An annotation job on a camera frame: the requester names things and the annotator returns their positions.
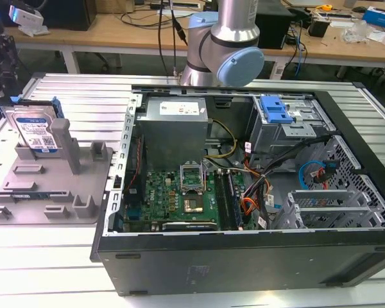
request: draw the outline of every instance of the green circuit board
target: green circuit board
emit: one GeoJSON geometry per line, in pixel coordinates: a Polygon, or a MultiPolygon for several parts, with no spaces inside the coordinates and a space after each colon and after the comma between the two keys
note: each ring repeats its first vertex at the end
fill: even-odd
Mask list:
{"type": "MultiPolygon", "coordinates": [[[[207,175],[203,194],[180,190],[180,172],[152,171],[148,173],[146,199],[142,204],[144,220],[206,221],[218,222],[218,210],[214,192],[214,179],[207,175]]],[[[196,175],[187,175],[184,183],[195,184],[196,175]]]]}
{"type": "MultiPolygon", "coordinates": [[[[201,183],[201,177],[197,177],[194,170],[184,172],[183,179],[180,178],[180,171],[150,171],[146,179],[145,199],[140,209],[127,209],[124,216],[127,216],[127,221],[133,221],[135,225],[137,221],[140,223],[156,221],[158,224],[166,221],[202,222],[215,223],[218,230],[221,230],[217,205],[217,200],[220,199],[216,196],[215,176],[213,172],[206,173],[203,181],[205,189],[202,193],[188,191],[183,194],[181,180],[185,184],[201,183]]],[[[241,196],[246,187],[240,172],[232,173],[232,183],[235,194],[241,196]]],[[[244,225],[243,228],[252,230],[253,223],[244,225]]]]}

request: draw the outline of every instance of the laboratory floor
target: laboratory floor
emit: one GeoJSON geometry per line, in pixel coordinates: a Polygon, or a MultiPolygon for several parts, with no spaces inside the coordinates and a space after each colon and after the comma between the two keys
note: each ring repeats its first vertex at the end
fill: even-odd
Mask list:
{"type": "MultiPolygon", "coordinates": [[[[150,75],[162,76],[164,69],[158,56],[148,55],[122,55],[123,67],[115,67],[115,55],[105,54],[105,58],[110,64],[110,74],[129,74],[129,75],[150,75]]],[[[21,61],[28,68],[29,72],[48,72],[66,73],[63,58],[57,57],[53,51],[22,50],[19,53],[21,61]]],[[[107,74],[102,70],[103,62],[93,53],[77,53],[81,73],[83,74],[107,74]]],[[[168,71],[172,72],[173,58],[164,57],[168,71]]],[[[185,66],[186,58],[178,57],[177,69],[182,71],[185,66]]],[[[259,78],[267,79],[272,70],[272,62],[266,62],[259,78]]],[[[296,64],[291,64],[284,72],[282,79],[294,79],[296,64]]],[[[367,89],[385,106],[385,83],[377,76],[369,76],[370,68],[349,68],[344,79],[336,77],[338,66],[332,65],[313,65],[303,64],[298,80],[311,81],[358,81],[363,83],[367,89]]],[[[20,82],[24,85],[30,79],[29,72],[22,66],[17,74],[20,82]]]]}

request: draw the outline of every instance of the chip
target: chip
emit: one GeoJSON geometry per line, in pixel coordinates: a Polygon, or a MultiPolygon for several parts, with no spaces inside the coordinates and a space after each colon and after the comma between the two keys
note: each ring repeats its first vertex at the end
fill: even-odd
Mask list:
{"type": "Polygon", "coordinates": [[[184,197],[184,212],[185,213],[202,213],[204,211],[203,196],[185,196],[184,197]]]}

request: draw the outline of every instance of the hard drive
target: hard drive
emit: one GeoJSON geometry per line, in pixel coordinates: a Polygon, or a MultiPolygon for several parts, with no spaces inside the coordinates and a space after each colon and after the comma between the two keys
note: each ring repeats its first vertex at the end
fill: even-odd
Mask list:
{"type": "Polygon", "coordinates": [[[59,100],[20,100],[14,105],[0,105],[2,114],[20,132],[19,144],[39,153],[54,153],[57,143],[50,126],[57,117],[64,117],[59,100]]]}

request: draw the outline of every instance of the power supply label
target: power supply label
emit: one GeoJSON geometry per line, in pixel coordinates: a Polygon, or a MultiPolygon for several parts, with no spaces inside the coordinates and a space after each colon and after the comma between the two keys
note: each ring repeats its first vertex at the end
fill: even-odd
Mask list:
{"type": "Polygon", "coordinates": [[[38,152],[54,153],[57,151],[56,141],[47,130],[46,119],[40,117],[18,117],[17,126],[28,146],[38,152]]]}
{"type": "Polygon", "coordinates": [[[196,101],[163,101],[160,103],[162,116],[198,116],[200,108],[196,101]]]}

